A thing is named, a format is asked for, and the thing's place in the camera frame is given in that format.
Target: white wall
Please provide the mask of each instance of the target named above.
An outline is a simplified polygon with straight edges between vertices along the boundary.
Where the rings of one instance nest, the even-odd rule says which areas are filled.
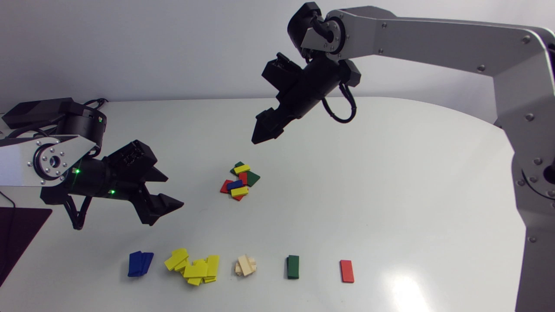
[[[77,101],[274,97],[261,76],[283,52],[303,1],[17,0],[0,2],[0,112],[26,100]],[[555,29],[552,0],[317,1],[332,9],[374,5],[397,16],[529,24]],[[355,60],[355,96],[417,99],[496,119],[492,81],[382,57]],[[338,108],[347,114],[347,106]]]

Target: wooden block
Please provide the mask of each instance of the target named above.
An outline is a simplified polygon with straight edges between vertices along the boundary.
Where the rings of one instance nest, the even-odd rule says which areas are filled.
[[[242,275],[243,275],[243,271],[241,271],[241,266],[239,265],[239,262],[238,262],[238,261],[235,263],[235,273],[236,273],[238,276],[242,276]]]
[[[241,172],[245,172],[249,170],[250,170],[249,165],[242,165],[242,166],[233,168],[233,171],[235,171],[235,174],[240,174]]]
[[[203,278],[189,278],[187,279],[187,283],[191,285],[198,286],[203,281]]]
[[[218,278],[217,278],[217,277],[213,277],[213,278],[204,278],[204,284],[212,283],[213,281],[216,281],[216,279],[218,279]]]
[[[233,181],[231,183],[228,183],[228,190],[232,190],[232,189],[237,189],[237,188],[242,188],[243,187],[243,181],[241,180],[237,180],[237,181]]]
[[[208,265],[208,270],[206,271],[206,275],[208,277],[216,277],[218,275],[218,265],[220,263],[220,256],[218,255],[210,255],[207,258],[206,264]]]
[[[204,261],[204,259],[195,260],[193,265],[189,265],[185,267],[185,271],[183,272],[184,278],[205,278],[206,273],[208,272],[208,264]]]
[[[174,267],[175,271],[183,271],[186,266],[191,265],[189,263],[189,257],[185,258],[185,260],[181,261],[178,265]]]
[[[233,182],[233,181],[231,181],[231,180],[226,180],[226,181],[224,182],[224,185],[222,185],[222,187],[221,187],[221,189],[220,189],[220,192],[221,192],[221,193],[226,193],[226,194],[227,194],[227,192],[228,192],[228,184],[231,183],[231,182]]]
[[[253,267],[250,266],[249,257],[247,255],[240,256],[238,260],[243,275],[248,276],[249,274],[252,274],[254,272]]]
[[[252,187],[258,180],[260,180],[260,176],[252,171],[246,172],[246,185]]]
[[[299,278],[299,256],[289,255],[287,257],[287,278]]]
[[[239,180],[243,181],[243,186],[246,186],[246,172],[241,172],[239,174]]]
[[[231,169],[229,172],[231,172],[231,173],[237,175],[237,174],[235,173],[235,168],[240,167],[240,166],[242,166],[242,165],[244,165],[244,163],[242,163],[242,162],[236,163],[235,166],[233,166],[233,169]]]
[[[187,257],[189,257],[189,254],[185,248],[175,249],[171,252],[171,257],[164,261],[164,264],[166,268],[168,268],[168,271],[171,271]]]
[[[354,283],[355,277],[352,273],[351,260],[341,260],[339,263],[341,264],[341,277],[343,279],[343,283]]]
[[[231,190],[231,197],[237,197],[241,195],[247,195],[249,193],[249,189],[247,187],[242,187],[238,189]]]

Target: yellow wooden block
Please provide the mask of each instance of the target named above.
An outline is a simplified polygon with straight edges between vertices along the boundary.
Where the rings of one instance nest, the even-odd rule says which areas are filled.
[[[216,281],[217,277],[213,277],[213,278],[204,278],[204,284],[207,283],[212,283],[213,281]]]
[[[189,254],[185,248],[175,249],[171,252],[171,257],[164,261],[166,268],[168,271],[173,270],[178,264],[180,264],[183,260],[187,259]]]
[[[186,266],[191,265],[189,263],[189,257],[185,258],[185,260],[181,261],[178,265],[174,267],[174,270],[183,272]]]
[[[203,278],[190,278],[187,279],[187,283],[191,284],[191,285],[195,285],[198,286],[200,285],[200,283],[202,283]]]
[[[235,171],[236,174],[240,174],[241,172],[249,171],[250,166],[249,165],[242,165],[242,166],[239,166],[239,167],[235,167],[233,170]]]
[[[247,276],[254,272],[252,266],[249,263],[249,257],[247,255],[240,256],[238,260],[244,276]]]
[[[184,278],[205,278],[206,272],[208,272],[208,264],[204,262],[204,259],[195,260],[193,265],[185,267],[183,272]]]
[[[237,197],[241,195],[247,195],[249,193],[249,189],[247,187],[242,187],[238,189],[231,190],[231,197]]]
[[[206,264],[208,264],[208,271],[206,272],[207,276],[214,276],[218,275],[218,265],[220,263],[220,256],[218,255],[210,255],[206,260]]]

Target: stack of yellow blocks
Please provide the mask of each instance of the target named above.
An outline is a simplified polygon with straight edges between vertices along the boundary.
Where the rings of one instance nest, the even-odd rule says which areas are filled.
[[[185,248],[175,249],[171,257],[164,262],[169,271],[177,271],[183,275],[187,283],[198,286],[216,281],[220,256],[210,255],[206,259],[198,259],[189,263],[189,254]]]

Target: white table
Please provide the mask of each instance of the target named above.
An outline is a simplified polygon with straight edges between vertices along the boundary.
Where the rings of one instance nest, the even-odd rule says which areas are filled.
[[[80,232],[54,207],[0,288],[0,311],[514,311],[524,225],[503,131],[427,103],[357,102],[350,124],[318,105],[259,145],[255,116],[274,99],[109,103],[102,155],[148,144],[169,177],[151,193],[184,207],[149,227],[130,203],[93,199]],[[238,161],[262,176],[241,202],[219,193]],[[38,189],[2,190],[45,206]],[[218,281],[168,272],[181,247],[191,260],[219,254]],[[137,250],[154,260],[129,278]],[[233,273],[245,253],[258,263],[247,278]],[[299,280],[284,278],[289,254]],[[341,282],[341,259],[354,284]]]

